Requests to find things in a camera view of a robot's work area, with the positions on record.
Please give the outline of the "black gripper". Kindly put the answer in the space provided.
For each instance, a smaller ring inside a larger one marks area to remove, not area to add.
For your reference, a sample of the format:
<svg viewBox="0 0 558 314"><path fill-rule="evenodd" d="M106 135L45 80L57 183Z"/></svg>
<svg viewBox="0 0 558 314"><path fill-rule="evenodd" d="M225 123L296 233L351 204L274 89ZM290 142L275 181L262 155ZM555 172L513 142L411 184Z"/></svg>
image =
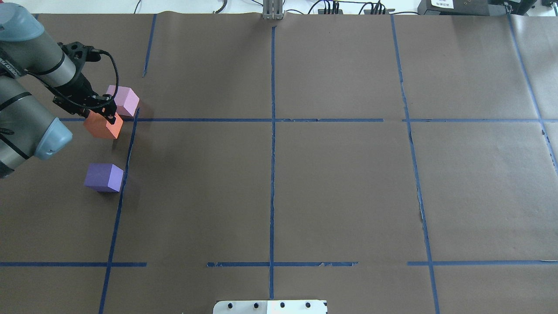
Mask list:
<svg viewBox="0 0 558 314"><path fill-rule="evenodd" d="M53 102L70 115L83 115L86 109L101 113L109 124L117 121L117 105L113 99L100 97L88 79L83 74L78 74L71 82L54 88L58 94Z"/></svg>

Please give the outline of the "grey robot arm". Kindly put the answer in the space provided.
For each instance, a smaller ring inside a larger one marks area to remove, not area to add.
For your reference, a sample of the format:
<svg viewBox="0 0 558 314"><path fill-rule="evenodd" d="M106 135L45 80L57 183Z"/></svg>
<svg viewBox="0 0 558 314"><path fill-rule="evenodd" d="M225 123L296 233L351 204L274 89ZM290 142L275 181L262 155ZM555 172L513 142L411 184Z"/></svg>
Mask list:
<svg viewBox="0 0 558 314"><path fill-rule="evenodd" d="M87 62L109 52L81 42L55 41L24 6L1 3L0 109L2 179L35 157L47 160L70 141L72 132L22 83L32 77L45 87L53 103L70 115L99 115L108 125L118 123L118 87L100 95L83 73Z"/></svg>

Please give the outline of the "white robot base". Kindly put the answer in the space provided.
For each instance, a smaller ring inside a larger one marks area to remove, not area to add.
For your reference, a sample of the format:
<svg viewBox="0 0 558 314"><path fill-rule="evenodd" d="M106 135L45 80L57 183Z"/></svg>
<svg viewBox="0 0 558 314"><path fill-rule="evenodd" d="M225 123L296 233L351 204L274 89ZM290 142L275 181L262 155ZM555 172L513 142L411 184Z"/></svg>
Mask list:
<svg viewBox="0 0 558 314"><path fill-rule="evenodd" d="M222 300L214 314L327 314L326 300Z"/></svg>

